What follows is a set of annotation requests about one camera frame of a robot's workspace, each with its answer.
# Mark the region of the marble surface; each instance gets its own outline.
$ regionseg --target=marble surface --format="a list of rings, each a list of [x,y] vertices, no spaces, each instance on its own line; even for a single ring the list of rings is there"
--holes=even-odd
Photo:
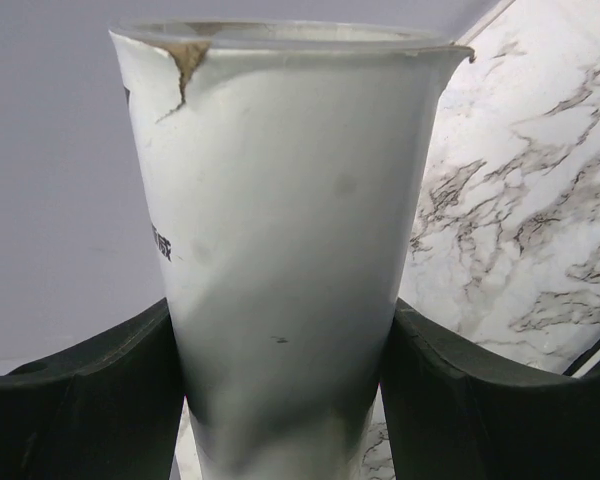
[[[440,100],[400,296],[562,372],[600,336],[600,0],[516,0]],[[363,480],[395,478],[380,404]],[[182,480],[199,480],[183,416]]]

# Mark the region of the gray wall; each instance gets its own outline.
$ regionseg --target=gray wall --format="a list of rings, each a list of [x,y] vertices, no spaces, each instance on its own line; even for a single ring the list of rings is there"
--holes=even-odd
[[[0,0],[0,373],[162,296],[108,20],[246,16],[454,35],[494,3]]]

